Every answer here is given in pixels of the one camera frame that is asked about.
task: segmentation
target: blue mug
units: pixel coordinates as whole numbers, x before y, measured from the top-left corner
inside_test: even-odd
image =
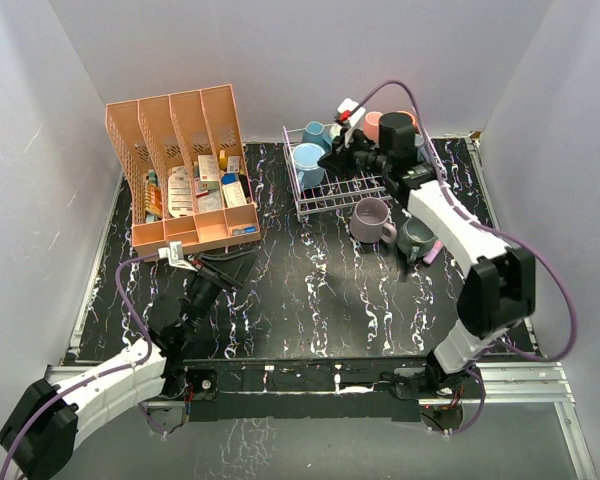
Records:
[[[309,122],[302,132],[302,143],[315,143],[325,150],[331,148],[331,144],[326,142],[325,134],[328,134],[327,128],[320,122]]]
[[[318,160],[324,153],[324,148],[315,143],[301,143],[291,151],[300,191],[317,187],[322,183],[324,168],[318,166]]]

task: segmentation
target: table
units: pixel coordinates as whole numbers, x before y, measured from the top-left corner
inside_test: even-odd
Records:
[[[434,143],[456,196],[492,225],[470,140]],[[395,246],[361,245],[351,238],[350,210],[299,222],[282,144],[247,144],[245,155],[262,230],[255,244],[259,258],[241,291],[219,296],[201,324],[193,357],[422,356],[446,336],[457,319],[462,287],[461,271],[448,252],[431,266],[408,267]],[[392,208],[398,226],[407,215]],[[123,182],[89,287],[80,344],[68,350],[65,365],[105,361],[140,338],[114,285],[116,267],[133,256],[131,198]],[[184,293],[185,277],[185,271],[160,262],[127,269],[122,280],[146,320],[156,295]],[[534,351],[526,325],[513,329],[510,340]],[[506,356],[494,353],[500,360]]]

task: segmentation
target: storage box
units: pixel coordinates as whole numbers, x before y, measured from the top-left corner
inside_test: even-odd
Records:
[[[201,212],[194,191],[194,163],[202,155],[218,158],[221,149],[238,156],[248,176],[231,85],[109,104],[106,126],[131,189],[132,245],[138,255],[157,254],[172,241],[194,253],[261,238],[254,203],[229,208],[220,189],[222,208]],[[169,173],[180,166],[188,174],[193,215],[173,218],[163,201],[162,219],[146,223],[145,175],[155,170],[166,199]],[[241,225],[254,225],[256,231],[232,236]]]

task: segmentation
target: pink object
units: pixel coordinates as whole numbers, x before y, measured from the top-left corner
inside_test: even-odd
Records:
[[[380,112],[369,112],[364,117],[364,127],[362,127],[362,131],[367,136],[369,140],[373,140],[378,143],[380,140],[380,127],[378,126],[380,122],[380,117],[382,113]]]
[[[442,250],[442,247],[444,247],[442,242],[440,240],[436,240],[436,243],[433,244],[433,248],[424,256],[422,261],[427,265],[431,265],[440,253],[440,250]]]

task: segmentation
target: gray floor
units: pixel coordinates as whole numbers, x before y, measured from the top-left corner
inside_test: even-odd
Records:
[[[174,424],[174,414],[158,413]],[[573,479],[552,404],[486,405],[445,441],[384,419],[192,423],[167,441],[133,409],[86,440],[59,480]]]

